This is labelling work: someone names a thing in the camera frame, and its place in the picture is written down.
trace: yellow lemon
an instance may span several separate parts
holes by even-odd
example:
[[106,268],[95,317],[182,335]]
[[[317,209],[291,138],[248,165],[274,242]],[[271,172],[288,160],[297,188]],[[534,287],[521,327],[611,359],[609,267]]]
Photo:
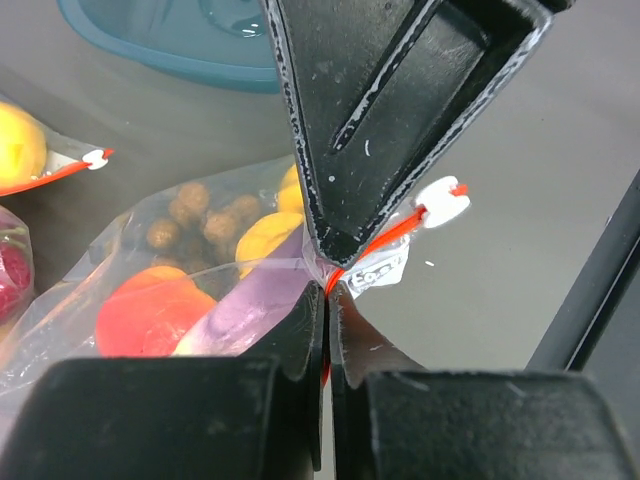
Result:
[[[236,262],[268,257],[303,221],[304,216],[294,212],[277,212],[261,218],[240,238]],[[250,271],[250,267],[241,267],[240,278]]]
[[293,165],[284,175],[278,192],[278,211],[293,212],[304,215],[302,189],[298,180],[298,170]]
[[47,162],[47,140],[24,110],[0,103],[0,188],[28,183]]

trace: white label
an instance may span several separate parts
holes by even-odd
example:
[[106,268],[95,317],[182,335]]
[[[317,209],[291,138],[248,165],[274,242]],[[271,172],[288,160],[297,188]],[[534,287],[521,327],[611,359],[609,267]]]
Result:
[[353,298],[370,287],[395,285],[402,280],[404,267],[409,259],[409,239],[404,238],[399,246],[374,252],[346,272],[346,282]]

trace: red berry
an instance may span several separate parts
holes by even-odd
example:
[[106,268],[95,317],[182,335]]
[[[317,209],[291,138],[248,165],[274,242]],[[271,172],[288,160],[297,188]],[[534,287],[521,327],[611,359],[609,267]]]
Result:
[[31,262],[15,245],[0,244],[0,325],[25,305],[31,288]]

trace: bag of produce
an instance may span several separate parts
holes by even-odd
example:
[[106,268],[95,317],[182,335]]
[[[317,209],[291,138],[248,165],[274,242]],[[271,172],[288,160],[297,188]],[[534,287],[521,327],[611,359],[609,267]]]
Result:
[[[445,183],[448,195],[457,181]],[[397,283],[411,237],[438,208],[425,220],[406,202],[342,272],[309,241],[292,156],[155,194],[115,219],[0,344],[0,422],[10,425],[30,386],[64,358],[239,355],[312,280],[330,289],[344,279],[355,296]]]
[[33,256],[29,230],[0,207],[0,341],[33,299]]
[[60,135],[0,95],[0,196],[97,170],[111,153]]

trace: blue bowl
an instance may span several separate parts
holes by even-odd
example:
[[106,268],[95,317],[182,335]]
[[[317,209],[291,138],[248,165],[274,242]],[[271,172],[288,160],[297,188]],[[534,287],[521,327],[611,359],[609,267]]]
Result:
[[85,40],[193,82],[280,89],[257,0],[58,0]]

